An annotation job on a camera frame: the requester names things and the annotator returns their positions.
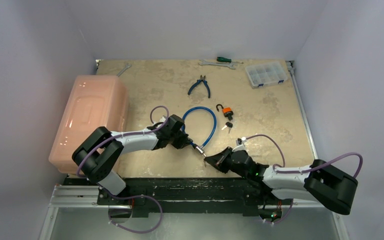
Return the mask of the small silver keys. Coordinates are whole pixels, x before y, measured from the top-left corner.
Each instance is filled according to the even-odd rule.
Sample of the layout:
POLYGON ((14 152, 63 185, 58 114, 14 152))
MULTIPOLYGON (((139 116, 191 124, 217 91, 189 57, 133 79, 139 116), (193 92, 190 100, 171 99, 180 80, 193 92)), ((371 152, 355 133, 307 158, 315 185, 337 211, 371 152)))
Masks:
POLYGON ((205 158, 207 156, 206 156, 206 154, 204 152, 201 155, 203 156, 203 164, 204 164, 204 167, 206 168, 207 167, 207 162, 205 161, 205 158))

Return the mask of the blue cable lock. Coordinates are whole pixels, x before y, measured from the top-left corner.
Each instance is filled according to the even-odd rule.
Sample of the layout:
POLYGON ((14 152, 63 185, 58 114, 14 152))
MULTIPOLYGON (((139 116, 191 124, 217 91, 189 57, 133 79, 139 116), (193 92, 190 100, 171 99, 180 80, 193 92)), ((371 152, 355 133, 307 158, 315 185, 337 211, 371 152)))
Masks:
POLYGON ((195 113, 195 112, 206 112, 209 116, 208 123, 205 123, 203 125, 204 127, 209 127, 209 129, 207 131, 207 137, 205 137, 205 140, 203 140, 202 143, 192 141, 192 145, 191 145, 194 148, 194 150, 197 151, 202 156, 202 153, 205 153, 205 147, 208 146, 210 141, 213 139, 214 134, 216 133, 218 121, 217 121, 217 117, 216 117, 216 114, 214 113, 214 111, 208 107, 205 107, 205 106, 192 107, 192 108, 188 109, 182 115, 181 118, 183 120, 185 120, 190 114, 195 113))

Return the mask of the black-headed key bunch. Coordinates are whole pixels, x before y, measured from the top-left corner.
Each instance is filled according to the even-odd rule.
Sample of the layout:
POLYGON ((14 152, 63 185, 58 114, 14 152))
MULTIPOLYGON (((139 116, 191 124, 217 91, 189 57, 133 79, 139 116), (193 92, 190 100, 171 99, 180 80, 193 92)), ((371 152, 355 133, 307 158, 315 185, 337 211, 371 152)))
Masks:
POLYGON ((231 130, 233 128, 233 123, 231 121, 227 121, 225 125, 221 128, 221 130, 227 130, 227 132, 230 134, 231 130))

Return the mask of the orange black padlock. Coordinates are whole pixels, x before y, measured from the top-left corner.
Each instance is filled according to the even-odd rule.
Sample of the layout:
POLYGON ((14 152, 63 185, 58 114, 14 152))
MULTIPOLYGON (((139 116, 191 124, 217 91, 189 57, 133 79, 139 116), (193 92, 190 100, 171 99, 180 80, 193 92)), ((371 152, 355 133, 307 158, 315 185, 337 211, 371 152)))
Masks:
POLYGON ((229 121, 232 121, 233 120, 233 115, 234 115, 234 112, 232 111, 232 109, 230 107, 223 107, 222 104, 217 104, 216 105, 216 110, 218 112, 222 112, 223 113, 223 116, 225 118, 227 118, 229 121))

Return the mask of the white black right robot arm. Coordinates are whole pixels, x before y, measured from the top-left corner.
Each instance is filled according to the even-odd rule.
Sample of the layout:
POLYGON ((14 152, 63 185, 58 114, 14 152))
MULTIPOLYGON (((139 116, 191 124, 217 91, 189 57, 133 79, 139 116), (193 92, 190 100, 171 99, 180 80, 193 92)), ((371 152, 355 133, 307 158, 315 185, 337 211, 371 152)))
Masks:
POLYGON ((302 167, 280 169, 254 161, 245 149, 227 147, 204 161, 224 174, 233 172, 260 190, 268 204, 299 199, 318 202, 328 210, 349 215, 358 187, 356 177, 326 161, 315 159, 302 167))

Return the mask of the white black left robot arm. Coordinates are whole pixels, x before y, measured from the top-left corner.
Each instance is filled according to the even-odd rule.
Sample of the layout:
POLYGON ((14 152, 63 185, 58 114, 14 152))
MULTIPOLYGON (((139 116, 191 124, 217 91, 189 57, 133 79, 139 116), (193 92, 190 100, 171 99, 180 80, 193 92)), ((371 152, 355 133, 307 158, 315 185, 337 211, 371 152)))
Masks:
POLYGON ((139 131, 115 132, 100 126, 82 142, 71 158, 91 183, 106 189, 110 199, 122 205, 128 201, 129 191, 126 182, 113 170, 119 156, 159 150, 168 145, 183 149, 193 142, 182 131, 184 126, 184 120, 175 114, 157 126, 139 131))

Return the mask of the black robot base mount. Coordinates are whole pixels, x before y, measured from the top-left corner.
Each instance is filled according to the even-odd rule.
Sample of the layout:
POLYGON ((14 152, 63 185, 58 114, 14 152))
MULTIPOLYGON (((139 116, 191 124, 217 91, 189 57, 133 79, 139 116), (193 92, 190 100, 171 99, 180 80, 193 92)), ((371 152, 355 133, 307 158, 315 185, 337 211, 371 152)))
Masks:
POLYGON ((150 213, 240 214, 277 220, 293 204, 280 200, 261 184, 240 177, 216 178, 126 178, 126 188, 116 197, 81 178, 66 178, 64 186, 95 187, 92 199, 98 206, 127 207, 134 218, 150 213))

